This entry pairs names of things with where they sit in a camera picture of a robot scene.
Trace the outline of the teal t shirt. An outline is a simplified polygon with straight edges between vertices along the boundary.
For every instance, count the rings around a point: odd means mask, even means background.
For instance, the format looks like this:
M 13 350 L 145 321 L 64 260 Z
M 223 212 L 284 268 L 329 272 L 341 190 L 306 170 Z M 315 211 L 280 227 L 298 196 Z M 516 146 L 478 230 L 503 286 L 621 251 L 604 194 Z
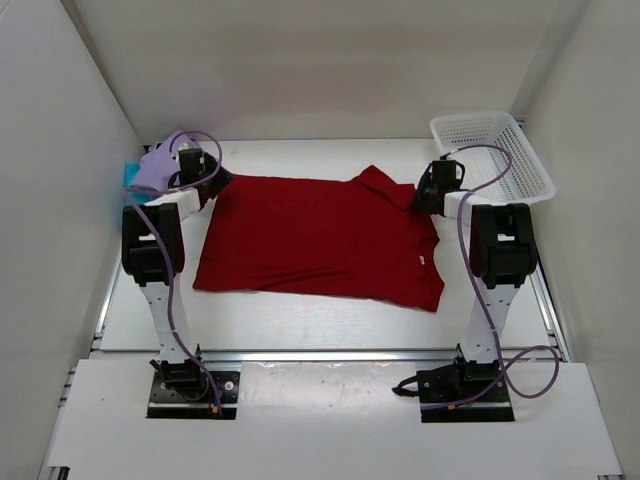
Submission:
M 126 162 L 124 165 L 124 182 L 123 186 L 129 188 L 140 170 L 140 164 L 136 162 Z

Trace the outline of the purple t shirt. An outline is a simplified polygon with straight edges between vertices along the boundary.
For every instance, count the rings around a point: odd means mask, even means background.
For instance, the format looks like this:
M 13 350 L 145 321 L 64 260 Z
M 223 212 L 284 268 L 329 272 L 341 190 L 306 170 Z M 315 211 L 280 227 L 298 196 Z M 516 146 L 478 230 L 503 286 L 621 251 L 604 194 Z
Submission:
M 200 144 L 181 130 L 174 132 L 141 158 L 139 170 L 130 181 L 129 187 L 142 191 L 166 191 L 169 179 L 180 171 L 174 155 L 183 146 L 189 149 L 197 148 Z

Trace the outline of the red t shirt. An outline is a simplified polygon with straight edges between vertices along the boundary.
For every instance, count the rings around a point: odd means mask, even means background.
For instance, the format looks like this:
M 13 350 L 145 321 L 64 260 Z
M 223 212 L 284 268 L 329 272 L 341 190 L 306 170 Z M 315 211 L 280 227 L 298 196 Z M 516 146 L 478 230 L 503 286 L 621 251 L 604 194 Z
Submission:
M 437 310 L 439 236 L 416 189 L 375 166 L 347 181 L 236 176 L 217 197 L 193 287 L 352 297 Z

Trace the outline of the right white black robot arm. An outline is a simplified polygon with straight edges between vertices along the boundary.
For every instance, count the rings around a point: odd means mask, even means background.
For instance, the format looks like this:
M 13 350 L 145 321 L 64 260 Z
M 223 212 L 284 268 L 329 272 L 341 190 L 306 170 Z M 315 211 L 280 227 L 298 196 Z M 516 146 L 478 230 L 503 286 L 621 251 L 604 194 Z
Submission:
M 514 392 L 501 335 L 516 294 L 538 262 L 529 206 L 487 204 L 475 189 L 463 189 L 464 177 L 464 166 L 443 155 L 427 167 L 411 201 L 416 210 L 470 226 L 470 234 L 458 239 L 475 299 L 457 356 L 452 364 L 419 371 L 393 389 L 435 411 L 499 402 Z

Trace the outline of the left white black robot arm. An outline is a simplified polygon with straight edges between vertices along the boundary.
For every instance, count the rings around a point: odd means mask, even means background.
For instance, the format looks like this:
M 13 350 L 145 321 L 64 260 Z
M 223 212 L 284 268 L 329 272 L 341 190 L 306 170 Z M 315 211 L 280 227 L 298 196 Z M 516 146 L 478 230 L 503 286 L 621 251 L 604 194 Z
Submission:
M 163 156 L 161 170 L 140 169 L 125 188 L 122 211 L 122 266 L 149 306 L 159 354 L 151 361 L 165 386 L 192 401 L 221 405 L 213 374 L 193 340 L 180 291 L 185 267 L 182 221 L 215 199 L 233 179 L 222 156 L 185 147 Z

